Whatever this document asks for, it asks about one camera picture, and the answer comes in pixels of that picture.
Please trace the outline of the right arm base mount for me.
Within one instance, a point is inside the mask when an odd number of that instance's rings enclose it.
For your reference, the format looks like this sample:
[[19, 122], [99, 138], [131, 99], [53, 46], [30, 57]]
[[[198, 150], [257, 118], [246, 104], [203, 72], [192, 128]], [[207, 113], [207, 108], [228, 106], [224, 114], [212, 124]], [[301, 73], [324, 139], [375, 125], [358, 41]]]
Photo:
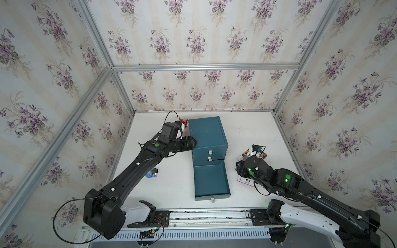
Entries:
[[289, 226], [289, 223], [281, 219], [281, 207], [286, 206], [283, 201], [272, 199], [266, 209], [251, 209], [248, 218], [254, 226]]

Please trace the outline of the magenta flower seed bag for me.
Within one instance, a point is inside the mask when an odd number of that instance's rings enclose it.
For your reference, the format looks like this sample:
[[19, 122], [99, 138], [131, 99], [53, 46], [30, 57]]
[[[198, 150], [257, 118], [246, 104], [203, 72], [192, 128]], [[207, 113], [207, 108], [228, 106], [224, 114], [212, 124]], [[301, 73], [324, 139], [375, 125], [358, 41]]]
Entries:
[[238, 176], [237, 180], [238, 180], [240, 183], [242, 183], [242, 184], [245, 184], [245, 185], [254, 187], [254, 182], [253, 182], [253, 180], [250, 179], [250, 178], [245, 178], [245, 177], [242, 177], [242, 176]]

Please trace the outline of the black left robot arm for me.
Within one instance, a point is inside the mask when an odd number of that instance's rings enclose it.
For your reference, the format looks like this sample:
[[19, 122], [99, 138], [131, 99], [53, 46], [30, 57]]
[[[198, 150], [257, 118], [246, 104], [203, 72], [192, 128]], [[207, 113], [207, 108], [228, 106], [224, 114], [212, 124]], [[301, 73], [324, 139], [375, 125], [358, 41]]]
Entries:
[[141, 179], [170, 153], [194, 150], [197, 140], [193, 136], [177, 137], [181, 130], [178, 122], [164, 123], [115, 179], [100, 190], [91, 189], [84, 199], [83, 222], [107, 240], [114, 238], [126, 221], [122, 206]]

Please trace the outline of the teal bottom drawer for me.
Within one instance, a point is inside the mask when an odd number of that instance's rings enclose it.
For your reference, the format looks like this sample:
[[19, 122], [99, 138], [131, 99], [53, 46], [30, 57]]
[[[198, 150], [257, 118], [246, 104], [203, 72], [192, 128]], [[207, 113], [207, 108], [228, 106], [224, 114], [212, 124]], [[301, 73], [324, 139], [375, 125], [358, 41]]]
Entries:
[[196, 201], [225, 199], [231, 196], [224, 160], [193, 163]]

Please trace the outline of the orange marigold seed bag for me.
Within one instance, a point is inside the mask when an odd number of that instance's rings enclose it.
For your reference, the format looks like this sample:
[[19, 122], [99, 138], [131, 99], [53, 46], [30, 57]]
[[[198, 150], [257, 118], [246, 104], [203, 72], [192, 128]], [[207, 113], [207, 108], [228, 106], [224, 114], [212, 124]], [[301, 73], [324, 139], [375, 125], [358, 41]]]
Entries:
[[240, 155], [240, 156], [237, 158], [237, 161], [243, 161], [243, 160], [245, 159], [245, 157], [248, 157], [248, 156], [247, 156], [248, 150], [249, 150], [249, 149], [247, 149], [242, 155]]

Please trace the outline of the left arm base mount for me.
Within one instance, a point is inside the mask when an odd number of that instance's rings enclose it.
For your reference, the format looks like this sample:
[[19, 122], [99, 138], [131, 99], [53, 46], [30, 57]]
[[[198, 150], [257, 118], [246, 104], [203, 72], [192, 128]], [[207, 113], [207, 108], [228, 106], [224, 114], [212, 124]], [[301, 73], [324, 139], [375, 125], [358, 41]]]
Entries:
[[158, 210], [145, 200], [128, 205], [124, 208], [124, 213], [126, 216], [124, 226], [127, 228], [160, 227], [160, 225], [168, 227], [171, 214], [169, 210]]

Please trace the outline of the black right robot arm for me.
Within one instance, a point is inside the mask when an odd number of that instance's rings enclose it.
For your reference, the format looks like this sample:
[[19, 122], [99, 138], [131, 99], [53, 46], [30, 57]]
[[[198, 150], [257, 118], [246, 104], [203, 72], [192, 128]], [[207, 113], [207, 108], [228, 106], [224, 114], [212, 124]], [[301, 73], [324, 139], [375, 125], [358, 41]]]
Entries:
[[299, 210], [281, 200], [272, 199], [265, 220], [274, 225], [300, 225], [324, 234], [345, 248], [379, 248], [377, 234], [380, 215], [346, 205], [315, 188], [300, 175], [285, 168], [273, 169], [256, 155], [236, 162], [236, 171], [248, 177], [270, 194], [302, 203], [314, 211]]

